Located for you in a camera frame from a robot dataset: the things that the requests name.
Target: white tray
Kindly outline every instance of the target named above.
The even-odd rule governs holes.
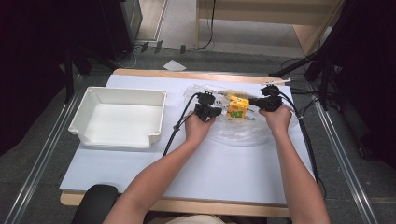
[[[160,139],[166,91],[89,87],[69,127],[86,146],[148,148]]]

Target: table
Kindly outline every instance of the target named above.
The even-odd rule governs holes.
[[[140,77],[175,77],[175,78],[189,78],[189,79],[204,79],[204,80],[217,80],[228,82],[245,82],[245,83],[263,83],[268,81],[279,80],[273,77],[242,77],[232,76],[229,74],[213,74],[213,73],[188,73],[188,72],[167,72],[167,71],[146,71],[146,70],[126,70],[119,69],[114,74],[122,76],[140,76]],[[125,78],[117,76],[118,82],[122,82]],[[107,85],[114,86],[117,81],[115,78],[110,78]],[[91,151],[84,151],[84,146],[78,147],[78,153],[91,153]],[[120,154],[120,152],[109,153],[108,155]],[[303,159],[305,165],[309,163],[307,158]],[[79,205],[84,195],[83,190],[64,190],[61,196],[61,202],[66,205]],[[199,213],[199,214],[218,214],[218,215],[234,215],[234,216],[255,216],[255,217],[289,217],[289,209],[285,204],[269,204],[269,203],[240,203],[240,202],[219,202],[209,200],[192,200],[183,198],[163,198],[159,200],[151,208],[154,211],[164,212],[181,212],[181,213]]]
[[[335,24],[344,0],[217,0],[215,20],[292,24],[305,55],[311,54],[326,29]],[[195,47],[200,19],[211,19],[213,0],[196,1]]]

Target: hand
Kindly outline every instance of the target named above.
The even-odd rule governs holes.
[[[186,142],[194,143],[196,146],[200,145],[215,120],[216,118],[211,118],[203,122],[195,114],[189,116],[186,120]]]
[[[273,134],[286,133],[288,131],[291,119],[291,112],[287,106],[282,105],[274,112],[267,112],[260,109],[259,113],[265,116],[268,127],[271,129]]]

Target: white tabletop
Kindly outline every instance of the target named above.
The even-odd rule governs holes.
[[[261,95],[262,88],[260,84],[251,83],[112,75],[106,85],[109,88],[167,91],[162,137],[145,151],[86,147],[80,144],[60,189],[85,191],[95,184],[109,184],[117,187],[119,192],[124,192],[141,170],[162,156],[172,127],[185,106],[183,92],[194,84],[219,86],[257,96]],[[291,98],[289,87],[279,88]],[[182,127],[170,151],[177,147],[184,137]],[[312,174],[304,138],[298,125],[290,128],[290,138]],[[247,144],[243,147],[233,147],[206,138],[165,192],[164,198],[286,204],[274,140],[268,138],[268,141],[256,146]]]

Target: person's arm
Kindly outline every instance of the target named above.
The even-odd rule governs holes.
[[[290,110],[282,105],[275,112],[259,112],[266,117],[276,141],[283,188],[293,223],[330,223],[318,184],[309,174],[290,140]]]
[[[163,196],[214,121],[215,118],[202,122],[191,115],[186,120],[185,142],[140,172],[114,204],[104,223],[143,223],[147,211]]]

